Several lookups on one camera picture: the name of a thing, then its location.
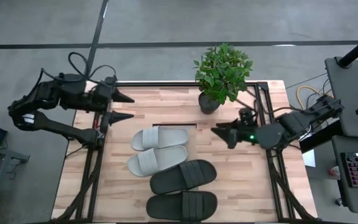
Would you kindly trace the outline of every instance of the white slipper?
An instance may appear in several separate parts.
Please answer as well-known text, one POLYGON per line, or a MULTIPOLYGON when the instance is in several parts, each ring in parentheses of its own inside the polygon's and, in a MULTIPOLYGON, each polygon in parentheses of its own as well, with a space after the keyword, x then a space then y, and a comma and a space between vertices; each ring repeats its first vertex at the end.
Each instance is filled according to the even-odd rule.
POLYGON ((161 149, 170 146, 183 146, 189 141, 189 133, 182 128, 160 128, 154 126, 135 134, 131 146, 136 151, 151 148, 161 149))
POLYGON ((133 155, 127 161, 127 166, 134 175, 147 177, 185 162, 186 159, 186 148, 173 146, 165 149, 150 149, 133 155))

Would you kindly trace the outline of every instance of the wooden table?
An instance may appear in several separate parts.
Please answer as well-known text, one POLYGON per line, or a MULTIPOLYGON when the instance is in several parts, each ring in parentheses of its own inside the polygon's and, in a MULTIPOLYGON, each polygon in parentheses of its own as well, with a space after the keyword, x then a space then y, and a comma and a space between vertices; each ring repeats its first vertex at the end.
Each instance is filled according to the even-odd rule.
MULTIPOLYGON (((274 109, 288 106, 283 81, 267 81, 274 109)), ((149 222, 157 221, 146 214, 146 201, 153 196, 149 177, 132 175, 126 161, 136 154, 131 139, 136 132, 153 124, 187 124, 190 140, 186 146, 189 160, 204 159, 216 168, 218 176, 198 190, 206 190, 218 197, 218 209, 206 222, 276 221, 265 151, 248 142, 237 144, 233 150, 210 131, 216 123, 238 118, 242 106, 227 101, 211 115, 201 113, 197 87, 120 87, 120 91, 135 103, 113 103, 117 112, 134 114, 134 118, 113 124, 108 131, 94 211, 94 222, 149 222)), ((248 105, 254 97, 239 93, 239 99, 248 105)), ((77 111, 74 126, 85 129, 92 126, 93 114, 77 111)), ((67 153, 79 148, 71 142, 67 153)), ((58 217, 78 193, 83 174, 86 150, 78 151, 64 163, 52 218, 58 217)), ((288 147, 283 152, 290 188, 309 213, 316 216, 305 165, 301 152, 288 147)), ((283 193, 280 200, 287 214, 283 193)))

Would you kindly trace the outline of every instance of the green plant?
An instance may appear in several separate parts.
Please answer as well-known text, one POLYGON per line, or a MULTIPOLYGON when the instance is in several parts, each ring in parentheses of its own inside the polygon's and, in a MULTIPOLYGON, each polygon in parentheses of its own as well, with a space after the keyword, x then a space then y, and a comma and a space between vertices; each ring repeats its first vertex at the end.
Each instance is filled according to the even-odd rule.
POLYGON ((226 97, 231 102, 236 100, 238 92, 247 89, 244 80, 252 71, 252 61, 247 59, 248 55, 225 43, 218 49, 208 48, 208 52, 201 56, 201 63, 194 61, 194 68, 198 68, 195 77, 201 84, 200 91, 222 105, 226 97))

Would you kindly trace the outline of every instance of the black pot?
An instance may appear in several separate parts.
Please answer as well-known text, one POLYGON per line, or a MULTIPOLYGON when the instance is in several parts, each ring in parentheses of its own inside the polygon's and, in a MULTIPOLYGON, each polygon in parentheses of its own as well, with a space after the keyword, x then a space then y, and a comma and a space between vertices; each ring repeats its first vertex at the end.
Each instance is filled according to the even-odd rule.
POLYGON ((205 93, 201 93, 198 96, 198 104, 200 105, 201 112, 204 114, 211 114, 219 108, 219 101, 218 100, 211 100, 209 96, 205 95, 205 93))

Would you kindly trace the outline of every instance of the gray floor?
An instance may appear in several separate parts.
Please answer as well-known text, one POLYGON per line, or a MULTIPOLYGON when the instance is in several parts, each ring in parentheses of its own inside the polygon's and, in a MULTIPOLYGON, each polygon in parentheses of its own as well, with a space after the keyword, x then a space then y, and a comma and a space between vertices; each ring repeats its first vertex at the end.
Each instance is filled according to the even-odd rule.
MULTIPOLYGON (((102 0, 0 0, 0 44, 89 44, 102 0)), ((110 1, 100 42, 358 40, 358 0, 110 1)), ((353 45, 239 47, 254 60, 251 80, 284 80, 286 86, 325 72, 324 59, 344 55, 353 45)), ((67 55, 88 49, 0 50, 0 127, 9 131, 11 149, 31 154, 15 180, 0 194, 0 223, 48 220, 67 142, 45 131, 23 132, 12 124, 7 106, 29 92, 40 68, 73 72, 67 55)), ((192 80, 192 61, 204 48, 99 49, 94 67, 109 64, 120 80, 192 80)), ((110 75, 103 70, 95 78, 110 75)), ((306 82, 321 89, 326 75, 306 82)), ((296 100, 296 85, 287 90, 296 100)), ((311 92, 302 90, 305 102, 311 92)), ((46 112, 72 123, 74 111, 46 112)), ((356 222, 358 214, 333 204, 335 181, 310 179, 323 220, 356 222)))

